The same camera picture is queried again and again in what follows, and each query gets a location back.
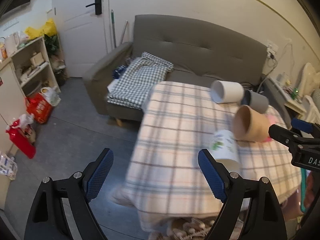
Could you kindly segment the white leaf-print paper cup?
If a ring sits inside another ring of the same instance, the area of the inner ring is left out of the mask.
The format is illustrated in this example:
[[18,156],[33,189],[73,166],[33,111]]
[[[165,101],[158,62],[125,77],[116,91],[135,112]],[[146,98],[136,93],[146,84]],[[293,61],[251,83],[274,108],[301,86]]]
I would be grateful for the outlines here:
[[240,158],[234,134],[229,130],[219,130],[213,134],[208,151],[212,157],[225,166],[228,172],[240,173]]

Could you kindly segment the brown paper cup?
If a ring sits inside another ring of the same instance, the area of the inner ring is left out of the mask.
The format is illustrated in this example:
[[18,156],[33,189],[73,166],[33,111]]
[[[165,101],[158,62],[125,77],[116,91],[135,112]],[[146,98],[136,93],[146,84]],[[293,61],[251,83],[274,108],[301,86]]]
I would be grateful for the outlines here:
[[265,142],[271,126],[267,116],[242,105],[233,118],[233,134],[236,140]]

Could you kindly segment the grey plastic cup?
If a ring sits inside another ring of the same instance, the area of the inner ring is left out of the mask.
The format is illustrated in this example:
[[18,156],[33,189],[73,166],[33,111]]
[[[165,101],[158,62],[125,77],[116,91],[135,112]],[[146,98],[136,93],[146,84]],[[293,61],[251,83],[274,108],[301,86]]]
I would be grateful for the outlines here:
[[247,105],[256,112],[265,114],[269,106],[269,100],[264,95],[246,89],[240,105]]

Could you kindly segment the white plastic cup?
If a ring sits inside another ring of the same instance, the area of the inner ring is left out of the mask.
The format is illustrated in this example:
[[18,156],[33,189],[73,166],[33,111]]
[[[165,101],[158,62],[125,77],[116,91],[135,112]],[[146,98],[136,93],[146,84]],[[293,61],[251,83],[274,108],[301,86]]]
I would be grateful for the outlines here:
[[244,97],[244,88],[237,82],[214,81],[210,87],[210,96],[215,103],[237,103]]

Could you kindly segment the green round object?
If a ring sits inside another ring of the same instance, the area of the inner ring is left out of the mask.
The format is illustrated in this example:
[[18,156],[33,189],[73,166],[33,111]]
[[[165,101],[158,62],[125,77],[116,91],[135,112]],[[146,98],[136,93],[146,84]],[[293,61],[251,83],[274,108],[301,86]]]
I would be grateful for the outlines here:
[[306,179],[307,179],[307,172],[305,169],[301,168],[301,184],[300,184],[300,210],[302,213],[306,211],[305,205],[304,205],[304,200],[305,200],[305,192],[306,192]]

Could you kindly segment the pink red paper item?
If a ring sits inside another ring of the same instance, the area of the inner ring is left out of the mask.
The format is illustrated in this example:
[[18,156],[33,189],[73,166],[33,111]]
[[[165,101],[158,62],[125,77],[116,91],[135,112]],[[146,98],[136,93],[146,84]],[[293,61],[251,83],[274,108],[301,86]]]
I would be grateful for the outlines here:
[[[275,116],[267,114],[266,117],[267,117],[267,119],[268,119],[269,126],[272,126],[272,125],[276,124],[277,119],[276,119]],[[268,136],[268,137],[264,140],[264,142],[270,142],[270,141],[272,141],[272,138],[271,138],[270,136]]]

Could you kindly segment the white side table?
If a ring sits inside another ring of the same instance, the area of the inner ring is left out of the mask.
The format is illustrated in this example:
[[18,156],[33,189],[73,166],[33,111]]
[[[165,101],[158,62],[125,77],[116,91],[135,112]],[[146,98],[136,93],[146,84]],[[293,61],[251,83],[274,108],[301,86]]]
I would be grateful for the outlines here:
[[291,118],[300,119],[306,114],[306,109],[298,99],[292,99],[274,78],[268,79],[273,87],[276,89],[277,96],[280,99],[280,104],[284,106]]

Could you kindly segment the red white bag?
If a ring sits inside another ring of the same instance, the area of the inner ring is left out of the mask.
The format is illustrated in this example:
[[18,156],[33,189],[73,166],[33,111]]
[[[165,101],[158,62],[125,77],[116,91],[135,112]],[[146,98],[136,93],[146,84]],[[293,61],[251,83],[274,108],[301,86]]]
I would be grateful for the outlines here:
[[5,129],[10,141],[29,159],[33,159],[36,153],[34,146],[36,133],[32,127],[33,122],[34,115],[26,113],[14,119]]

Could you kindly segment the plaid tablecloth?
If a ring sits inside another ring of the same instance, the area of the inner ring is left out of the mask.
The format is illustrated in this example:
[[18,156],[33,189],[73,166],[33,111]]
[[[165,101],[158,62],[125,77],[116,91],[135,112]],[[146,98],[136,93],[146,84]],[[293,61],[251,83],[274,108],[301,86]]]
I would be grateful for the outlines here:
[[[216,199],[198,165],[198,153],[208,149],[213,134],[233,131],[237,103],[215,103],[206,87],[163,81],[151,95],[138,133],[125,181],[113,194],[115,203],[136,208],[146,232],[172,218],[217,216]],[[268,107],[264,115],[280,114]],[[301,183],[300,169],[291,165],[288,149],[272,140],[236,140],[240,176],[267,177],[280,202]]]

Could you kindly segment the red shopping bag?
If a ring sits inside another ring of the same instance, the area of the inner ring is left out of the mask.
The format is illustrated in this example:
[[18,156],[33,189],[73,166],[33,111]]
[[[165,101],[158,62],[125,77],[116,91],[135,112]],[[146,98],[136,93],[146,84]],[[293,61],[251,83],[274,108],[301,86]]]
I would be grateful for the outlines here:
[[44,98],[41,93],[37,93],[32,98],[25,98],[27,112],[34,115],[34,120],[39,124],[45,124],[53,110],[53,106]]

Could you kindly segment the grey sofa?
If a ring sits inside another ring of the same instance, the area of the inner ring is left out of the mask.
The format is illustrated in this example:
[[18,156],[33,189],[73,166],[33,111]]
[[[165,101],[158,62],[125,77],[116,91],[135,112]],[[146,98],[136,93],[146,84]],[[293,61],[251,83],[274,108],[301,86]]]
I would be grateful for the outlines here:
[[137,15],[133,41],[119,45],[82,76],[97,113],[142,120],[142,110],[108,103],[107,86],[116,67],[143,52],[174,65],[167,81],[202,87],[210,87],[215,80],[257,86],[267,55],[262,43],[217,24],[178,16]]

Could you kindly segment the white shelf unit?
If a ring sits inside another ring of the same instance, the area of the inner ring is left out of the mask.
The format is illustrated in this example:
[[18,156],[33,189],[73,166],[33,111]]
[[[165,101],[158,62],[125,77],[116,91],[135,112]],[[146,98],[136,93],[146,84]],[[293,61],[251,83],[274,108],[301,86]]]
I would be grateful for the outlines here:
[[38,37],[1,61],[1,152],[16,154],[5,132],[14,119],[26,113],[25,98],[50,87],[61,92],[45,46]]

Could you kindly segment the checked green-white blanket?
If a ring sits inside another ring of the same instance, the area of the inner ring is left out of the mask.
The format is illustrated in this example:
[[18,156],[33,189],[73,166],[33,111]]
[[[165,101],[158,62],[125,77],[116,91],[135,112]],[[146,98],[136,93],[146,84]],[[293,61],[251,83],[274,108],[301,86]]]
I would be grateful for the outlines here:
[[115,88],[106,97],[106,102],[141,109],[153,86],[164,81],[166,75],[173,70],[173,63],[143,52],[121,75]]

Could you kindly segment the white door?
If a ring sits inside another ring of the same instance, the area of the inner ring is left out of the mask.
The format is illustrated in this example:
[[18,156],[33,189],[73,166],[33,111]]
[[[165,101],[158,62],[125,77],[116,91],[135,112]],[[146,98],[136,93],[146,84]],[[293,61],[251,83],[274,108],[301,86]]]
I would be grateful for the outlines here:
[[71,77],[82,77],[107,55],[105,18],[103,13],[95,14],[94,6],[86,8],[91,3],[94,0],[52,0],[54,22]]

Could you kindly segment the yellow plastic bag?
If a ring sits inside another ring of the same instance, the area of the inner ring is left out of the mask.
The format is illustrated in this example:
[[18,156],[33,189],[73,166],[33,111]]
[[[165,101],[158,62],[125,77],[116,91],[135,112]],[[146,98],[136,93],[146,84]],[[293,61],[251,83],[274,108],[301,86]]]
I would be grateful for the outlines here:
[[46,23],[40,27],[39,29],[35,29],[33,27],[27,27],[24,33],[29,37],[30,40],[34,40],[40,36],[47,35],[52,37],[57,35],[57,28],[55,22],[52,18],[46,21]]

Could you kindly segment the wall power socket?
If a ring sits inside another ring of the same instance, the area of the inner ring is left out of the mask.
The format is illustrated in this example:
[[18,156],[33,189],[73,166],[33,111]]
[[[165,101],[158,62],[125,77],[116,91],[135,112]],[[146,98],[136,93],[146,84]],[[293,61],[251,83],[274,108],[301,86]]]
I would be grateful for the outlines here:
[[276,56],[279,47],[274,42],[272,42],[270,40],[267,40],[266,46],[267,46],[267,58],[273,59]]

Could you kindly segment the green-handled broom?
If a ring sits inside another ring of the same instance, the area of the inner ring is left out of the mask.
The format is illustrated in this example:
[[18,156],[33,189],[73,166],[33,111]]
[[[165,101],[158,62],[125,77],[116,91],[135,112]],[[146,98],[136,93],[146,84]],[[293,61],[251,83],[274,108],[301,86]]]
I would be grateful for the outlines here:
[[114,45],[114,48],[116,48],[117,41],[116,41],[116,28],[115,28],[115,18],[114,18],[114,10],[113,9],[111,9],[111,25],[112,25],[113,45]]

